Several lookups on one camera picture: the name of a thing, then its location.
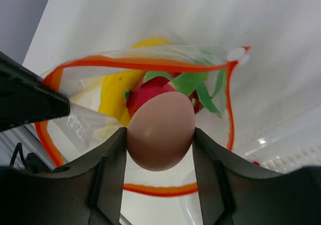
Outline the clear zip bag orange zipper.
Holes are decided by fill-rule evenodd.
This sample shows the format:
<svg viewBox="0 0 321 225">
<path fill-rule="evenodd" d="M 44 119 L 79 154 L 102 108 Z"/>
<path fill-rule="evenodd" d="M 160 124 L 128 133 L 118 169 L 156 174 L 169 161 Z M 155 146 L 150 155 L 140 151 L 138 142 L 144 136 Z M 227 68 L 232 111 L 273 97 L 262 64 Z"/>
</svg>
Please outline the clear zip bag orange zipper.
<svg viewBox="0 0 321 225">
<path fill-rule="evenodd" d="M 249 50 L 248 46 L 189 45 L 153 37 L 129 49 L 62 63 L 43 75 L 43 84 L 65 95 L 71 112 L 35 123 L 37 135 L 60 167 L 127 127 L 148 100 L 178 91 L 189 98 L 201 121 L 223 126 L 223 145 L 232 150 L 231 76 L 248 61 Z"/>
</svg>

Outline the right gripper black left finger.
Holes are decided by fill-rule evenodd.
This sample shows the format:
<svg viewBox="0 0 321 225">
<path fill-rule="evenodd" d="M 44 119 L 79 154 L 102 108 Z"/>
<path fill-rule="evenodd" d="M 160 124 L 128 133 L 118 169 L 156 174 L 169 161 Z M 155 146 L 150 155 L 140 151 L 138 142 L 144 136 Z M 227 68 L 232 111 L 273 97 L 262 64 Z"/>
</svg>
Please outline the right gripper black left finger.
<svg viewBox="0 0 321 225">
<path fill-rule="evenodd" d="M 1 167 L 1 224 L 119 224 L 126 128 L 50 173 Z"/>
</svg>

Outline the pink peach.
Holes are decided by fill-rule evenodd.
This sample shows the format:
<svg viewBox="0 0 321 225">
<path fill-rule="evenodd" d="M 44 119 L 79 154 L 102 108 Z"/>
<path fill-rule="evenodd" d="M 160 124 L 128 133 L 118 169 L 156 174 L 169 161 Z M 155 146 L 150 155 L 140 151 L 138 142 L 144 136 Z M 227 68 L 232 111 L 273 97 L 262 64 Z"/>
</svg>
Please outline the pink peach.
<svg viewBox="0 0 321 225">
<path fill-rule="evenodd" d="M 191 101 L 180 92 L 160 94 L 141 106 L 126 132 L 132 160 L 148 171 L 165 171 L 188 152 L 196 128 Z"/>
</svg>

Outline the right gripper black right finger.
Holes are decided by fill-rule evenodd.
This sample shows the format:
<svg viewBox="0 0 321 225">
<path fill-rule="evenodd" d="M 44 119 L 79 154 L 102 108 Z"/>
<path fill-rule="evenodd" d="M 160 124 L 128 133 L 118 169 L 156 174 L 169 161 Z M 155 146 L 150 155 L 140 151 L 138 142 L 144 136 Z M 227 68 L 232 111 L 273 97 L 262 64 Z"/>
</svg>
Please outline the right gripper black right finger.
<svg viewBox="0 0 321 225">
<path fill-rule="evenodd" d="M 203 224 L 320 224 L 320 167 L 287 174 L 257 166 L 201 129 L 193 159 Z"/>
</svg>

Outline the red dragon fruit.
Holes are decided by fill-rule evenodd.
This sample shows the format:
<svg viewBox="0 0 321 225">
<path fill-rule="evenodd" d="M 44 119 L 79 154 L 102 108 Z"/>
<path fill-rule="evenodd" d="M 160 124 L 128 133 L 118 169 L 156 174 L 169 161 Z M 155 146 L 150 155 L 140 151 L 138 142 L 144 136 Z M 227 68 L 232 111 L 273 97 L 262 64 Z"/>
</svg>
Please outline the red dragon fruit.
<svg viewBox="0 0 321 225">
<path fill-rule="evenodd" d="M 140 78 L 134 88 L 124 92 L 126 108 L 129 116 L 150 99 L 166 93 L 177 91 L 189 98 L 195 113 L 202 108 L 214 113 L 217 117 L 222 117 L 222 112 L 214 104 L 213 98 L 217 96 L 226 86 L 226 70 L 220 70 L 215 82 L 213 94 L 209 94 L 205 85 L 208 73 L 180 73 L 180 72 L 160 72 L 148 71 Z"/>
</svg>

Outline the yellow banana bunch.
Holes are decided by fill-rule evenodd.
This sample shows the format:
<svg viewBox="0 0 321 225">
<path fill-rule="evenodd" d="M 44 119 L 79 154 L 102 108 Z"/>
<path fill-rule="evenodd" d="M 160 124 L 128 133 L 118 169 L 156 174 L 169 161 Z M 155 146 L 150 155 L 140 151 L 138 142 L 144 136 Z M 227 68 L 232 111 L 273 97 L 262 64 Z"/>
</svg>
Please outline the yellow banana bunch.
<svg viewBox="0 0 321 225">
<path fill-rule="evenodd" d="M 101 88 L 101 102 L 98 111 L 116 118 L 128 126 L 137 110 L 159 94 L 173 91 L 167 83 L 173 78 L 170 73 L 144 81 L 146 74 L 153 71 L 133 70 L 105 77 Z"/>
</svg>

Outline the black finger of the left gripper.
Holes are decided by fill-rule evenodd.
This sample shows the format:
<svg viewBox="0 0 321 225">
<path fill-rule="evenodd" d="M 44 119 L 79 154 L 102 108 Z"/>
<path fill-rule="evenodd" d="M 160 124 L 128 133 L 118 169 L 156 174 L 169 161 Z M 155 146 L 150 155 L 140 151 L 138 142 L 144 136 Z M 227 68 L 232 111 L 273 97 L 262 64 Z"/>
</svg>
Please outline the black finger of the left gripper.
<svg viewBox="0 0 321 225">
<path fill-rule="evenodd" d="M 1 53 L 1 132 L 69 114 L 70 103 L 66 97 Z"/>
</svg>

